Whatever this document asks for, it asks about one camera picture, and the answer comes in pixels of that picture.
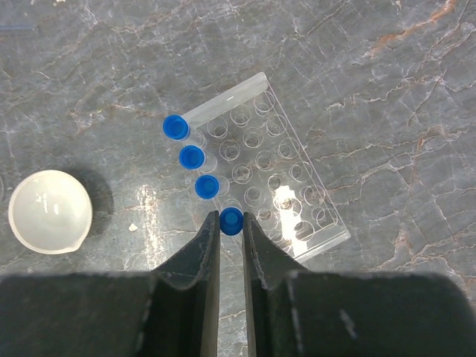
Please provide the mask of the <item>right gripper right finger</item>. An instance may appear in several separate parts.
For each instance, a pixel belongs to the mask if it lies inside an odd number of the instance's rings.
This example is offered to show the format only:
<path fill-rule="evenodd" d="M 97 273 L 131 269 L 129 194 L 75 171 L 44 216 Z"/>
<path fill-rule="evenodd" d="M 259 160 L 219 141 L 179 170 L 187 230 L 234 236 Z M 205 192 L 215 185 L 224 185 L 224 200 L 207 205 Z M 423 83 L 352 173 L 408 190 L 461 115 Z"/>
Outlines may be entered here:
<path fill-rule="evenodd" d="M 244 215 L 251 356 L 473 356 L 475 313 L 441 274 L 314 272 Z"/>

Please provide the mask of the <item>clear acrylic tube rack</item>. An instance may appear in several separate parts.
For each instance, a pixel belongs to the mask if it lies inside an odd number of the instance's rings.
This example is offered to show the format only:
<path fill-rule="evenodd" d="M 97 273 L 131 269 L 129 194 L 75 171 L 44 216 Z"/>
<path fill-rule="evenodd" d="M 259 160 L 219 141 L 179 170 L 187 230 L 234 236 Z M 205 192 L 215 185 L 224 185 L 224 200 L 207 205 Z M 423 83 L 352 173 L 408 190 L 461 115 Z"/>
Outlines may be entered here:
<path fill-rule="evenodd" d="M 255 215 L 265 235 L 302 263 L 350 238 L 309 156 L 260 72 L 182 116 L 216 176 L 219 210 Z"/>

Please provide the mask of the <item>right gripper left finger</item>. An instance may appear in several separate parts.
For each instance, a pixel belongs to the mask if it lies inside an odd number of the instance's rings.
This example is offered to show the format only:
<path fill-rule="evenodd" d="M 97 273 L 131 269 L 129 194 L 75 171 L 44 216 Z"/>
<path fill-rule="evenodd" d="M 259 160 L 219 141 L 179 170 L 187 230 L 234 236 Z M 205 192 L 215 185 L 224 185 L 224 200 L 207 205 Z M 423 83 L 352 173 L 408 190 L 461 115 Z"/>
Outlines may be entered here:
<path fill-rule="evenodd" d="M 1 277 L 3 356 L 215 356 L 219 214 L 152 271 Z"/>

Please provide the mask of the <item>blue capped test tube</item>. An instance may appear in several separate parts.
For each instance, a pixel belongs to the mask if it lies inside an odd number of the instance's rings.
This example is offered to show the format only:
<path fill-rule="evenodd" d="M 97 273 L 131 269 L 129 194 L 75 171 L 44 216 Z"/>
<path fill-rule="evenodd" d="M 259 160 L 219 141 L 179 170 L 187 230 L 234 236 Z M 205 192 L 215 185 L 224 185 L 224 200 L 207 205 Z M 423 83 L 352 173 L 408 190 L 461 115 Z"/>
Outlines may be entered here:
<path fill-rule="evenodd" d="M 179 162 L 188 170 L 196 170 L 205 163 L 205 154 L 199 147 L 187 145 L 179 153 Z"/>
<path fill-rule="evenodd" d="M 190 136 L 190 126 L 180 115 L 169 115 L 165 118 L 162 128 L 164 134 L 175 141 L 183 141 Z"/>
<path fill-rule="evenodd" d="M 219 215 L 221 231 L 228 236 L 237 235 L 243 227 L 243 213 L 239 208 L 225 208 Z"/>
<path fill-rule="evenodd" d="M 201 175 L 195 182 L 195 192 L 202 199 L 212 199 L 219 189 L 219 181 L 212 175 Z"/>

